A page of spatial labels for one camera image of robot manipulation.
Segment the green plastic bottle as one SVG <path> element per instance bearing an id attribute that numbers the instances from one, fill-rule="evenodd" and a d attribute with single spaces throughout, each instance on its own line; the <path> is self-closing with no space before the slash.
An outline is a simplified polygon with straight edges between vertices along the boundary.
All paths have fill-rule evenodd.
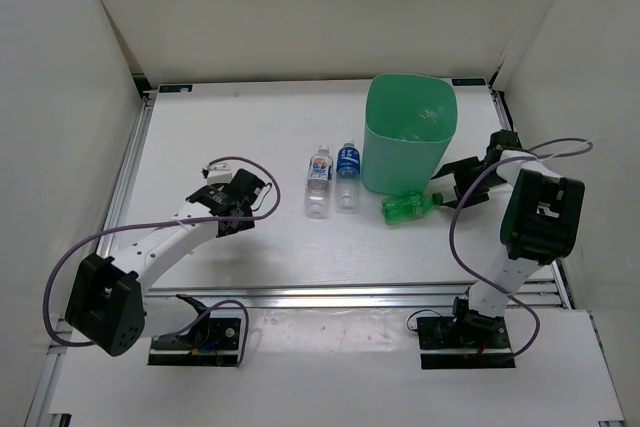
<path id="1" fill-rule="evenodd" d="M 424 217 L 443 200 L 441 193 L 411 192 L 384 199 L 381 211 L 387 224 L 398 224 Z"/>

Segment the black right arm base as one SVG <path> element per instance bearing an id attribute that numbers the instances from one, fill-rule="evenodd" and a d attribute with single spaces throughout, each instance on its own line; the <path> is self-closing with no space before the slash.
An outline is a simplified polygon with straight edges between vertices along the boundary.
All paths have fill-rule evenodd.
<path id="1" fill-rule="evenodd" d="M 420 309 L 410 314 L 405 324 L 410 333 L 417 335 L 422 370 L 516 367 L 503 319 L 496 330 L 486 331 L 433 309 Z"/>

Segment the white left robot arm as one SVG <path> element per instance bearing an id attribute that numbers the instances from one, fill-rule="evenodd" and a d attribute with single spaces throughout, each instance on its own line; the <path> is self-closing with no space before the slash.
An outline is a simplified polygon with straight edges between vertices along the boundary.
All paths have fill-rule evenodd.
<path id="1" fill-rule="evenodd" d="M 208 183 L 186 197 L 167 227 L 108 257 L 91 254 L 79 264 L 65 321 L 112 357 L 139 338 L 175 336 L 197 348 L 210 333 L 210 310 L 184 294 L 156 303 L 147 292 L 200 245 L 249 230 L 253 204 L 267 185 L 239 169 L 224 182 Z"/>

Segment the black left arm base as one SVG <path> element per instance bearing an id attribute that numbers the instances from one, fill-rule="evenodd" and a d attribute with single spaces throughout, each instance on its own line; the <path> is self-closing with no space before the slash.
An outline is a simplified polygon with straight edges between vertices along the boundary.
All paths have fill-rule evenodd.
<path id="1" fill-rule="evenodd" d="M 238 367 L 245 357 L 249 312 L 235 299 L 211 306 L 186 294 L 148 303 L 152 316 L 147 364 L 162 367 Z"/>

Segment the clear plastic bottle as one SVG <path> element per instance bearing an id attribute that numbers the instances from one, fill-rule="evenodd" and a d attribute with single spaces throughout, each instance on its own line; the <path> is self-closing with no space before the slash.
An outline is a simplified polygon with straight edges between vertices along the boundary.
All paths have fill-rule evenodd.
<path id="1" fill-rule="evenodd" d="M 445 109 L 441 106 L 420 106 L 404 115 L 396 138 L 410 142 L 438 142 L 447 133 Z"/>

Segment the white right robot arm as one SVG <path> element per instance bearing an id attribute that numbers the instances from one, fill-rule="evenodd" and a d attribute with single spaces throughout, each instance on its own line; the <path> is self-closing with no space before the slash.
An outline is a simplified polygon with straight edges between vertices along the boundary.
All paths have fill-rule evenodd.
<path id="1" fill-rule="evenodd" d="M 447 163 L 434 175 L 454 178 L 455 199 L 445 203 L 454 210 L 449 247 L 461 268 L 476 278 L 466 296 L 454 301 L 449 322 L 450 337 L 460 346 L 470 347 L 485 332 L 496 331 L 526 280 L 574 248 L 585 185 L 549 170 L 543 161 L 522 147 L 516 132 L 500 130 L 491 135 L 483 159 Z M 498 255 L 478 273 L 457 252 L 457 222 L 463 208 L 488 201 L 490 190 L 505 184 L 511 196 L 500 225 Z"/>

